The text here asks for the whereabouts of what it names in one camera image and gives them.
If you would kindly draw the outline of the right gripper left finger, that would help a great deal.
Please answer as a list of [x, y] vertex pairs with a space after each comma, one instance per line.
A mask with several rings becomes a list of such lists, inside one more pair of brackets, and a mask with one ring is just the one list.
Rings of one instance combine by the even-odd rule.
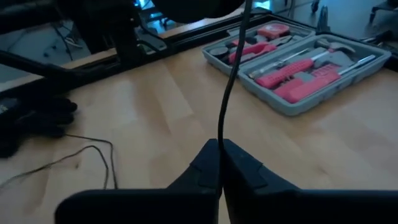
[[59, 204], [55, 224], [215, 224], [219, 174], [218, 141], [210, 139], [168, 187], [78, 192]]

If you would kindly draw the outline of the red tape measure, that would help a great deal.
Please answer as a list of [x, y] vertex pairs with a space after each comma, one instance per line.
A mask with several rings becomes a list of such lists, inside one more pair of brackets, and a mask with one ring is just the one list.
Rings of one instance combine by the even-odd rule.
[[290, 27], [280, 23], [264, 25], [257, 30], [257, 34], [268, 39], [277, 39], [286, 33], [289, 33]]

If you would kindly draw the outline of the black work glove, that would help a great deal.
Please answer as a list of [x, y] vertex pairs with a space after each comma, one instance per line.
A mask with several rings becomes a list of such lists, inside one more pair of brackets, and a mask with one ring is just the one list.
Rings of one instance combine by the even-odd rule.
[[25, 101], [22, 114], [13, 122], [21, 135], [61, 138], [74, 122], [78, 105], [68, 98], [55, 97]]

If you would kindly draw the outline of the black pointed bracket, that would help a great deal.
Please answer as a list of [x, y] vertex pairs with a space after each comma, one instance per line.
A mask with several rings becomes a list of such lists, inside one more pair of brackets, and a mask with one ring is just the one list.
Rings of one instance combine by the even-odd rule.
[[320, 15], [317, 24], [317, 33], [329, 32], [329, 31], [330, 31], [330, 26], [328, 25], [328, 7], [323, 6], [320, 9]]

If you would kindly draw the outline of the red handled hammer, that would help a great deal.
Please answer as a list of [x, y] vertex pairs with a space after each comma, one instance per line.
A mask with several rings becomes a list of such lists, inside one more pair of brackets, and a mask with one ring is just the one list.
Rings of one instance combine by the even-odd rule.
[[349, 45], [343, 44], [341, 42], [327, 42], [326, 39], [319, 39], [315, 42], [314, 46], [324, 47], [326, 48], [326, 50], [311, 58], [305, 58], [290, 63], [268, 75], [263, 75], [259, 78], [256, 78], [254, 81], [265, 88], [272, 88], [286, 78], [290, 78], [298, 72], [304, 72], [305, 70], [311, 68], [314, 65], [315, 61], [323, 56], [326, 56], [336, 51], [342, 51], [352, 54], [356, 52], [355, 49], [350, 47]]

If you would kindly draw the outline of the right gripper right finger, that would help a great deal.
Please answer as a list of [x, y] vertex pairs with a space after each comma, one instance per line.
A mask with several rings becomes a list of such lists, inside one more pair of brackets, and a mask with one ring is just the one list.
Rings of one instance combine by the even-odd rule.
[[398, 190], [301, 189], [229, 139], [222, 178], [232, 224], [398, 224]]

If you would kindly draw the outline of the long red handled screwdriver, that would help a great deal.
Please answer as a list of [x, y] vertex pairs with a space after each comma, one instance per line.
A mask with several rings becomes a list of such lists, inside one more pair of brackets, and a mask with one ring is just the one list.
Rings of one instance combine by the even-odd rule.
[[357, 61], [356, 63], [352, 64], [351, 66], [347, 67], [344, 70], [341, 71], [338, 71], [338, 69], [332, 70], [322, 77], [314, 77], [309, 82], [306, 82], [303, 85], [300, 85], [297, 88], [291, 90], [285, 97], [285, 100], [288, 101], [289, 103], [296, 103], [298, 101], [301, 101], [304, 98], [308, 97], [309, 95], [321, 90], [322, 88], [328, 86], [334, 81], [340, 79], [341, 76], [343, 76], [344, 74], [373, 61], [375, 58], [376, 58], [375, 55], [369, 55], [365, 58], [362, 58], [361, 60]]

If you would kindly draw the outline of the black tape roll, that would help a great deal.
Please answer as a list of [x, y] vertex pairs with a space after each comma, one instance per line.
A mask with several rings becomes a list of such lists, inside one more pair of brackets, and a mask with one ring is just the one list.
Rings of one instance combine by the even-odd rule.
[[215, 47], [208, 51], [210, 55], [216, 58], [224, 58], [229, 55], [229, 48], [227, 47]]

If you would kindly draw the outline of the red bit holder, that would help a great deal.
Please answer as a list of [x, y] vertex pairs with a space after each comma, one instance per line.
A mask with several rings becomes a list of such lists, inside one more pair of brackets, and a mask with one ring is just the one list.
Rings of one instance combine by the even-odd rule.
[[337, 70], [339, 69], [339, 65], [335, 65], [333, 63], [329, 63], [326, 65], [323, 65], [317, 69], [315, 69], [311, 75], [313, 75], [314, 77], [322, 77], [324, 75], [326, 75], [328, 72], [332, 71], [332, 70]]

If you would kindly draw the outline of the red handled pliers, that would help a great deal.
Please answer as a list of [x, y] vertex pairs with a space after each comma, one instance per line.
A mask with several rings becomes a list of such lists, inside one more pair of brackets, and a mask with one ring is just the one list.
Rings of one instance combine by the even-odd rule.
[[[288, 43], [292, 39], [293, 37], [291, 35], [285, 35], [276, 39], [267, 38], [262, 35], [246, 37], [241, 62], [248, 61], [252, 58], [276, 50], [279, 46]], [[235, 51], [238, 47], [238, 39], [232, 42], [227, 42], [225, 46], [229, 49], [228, 63], [232, 65], [236, 59]]]

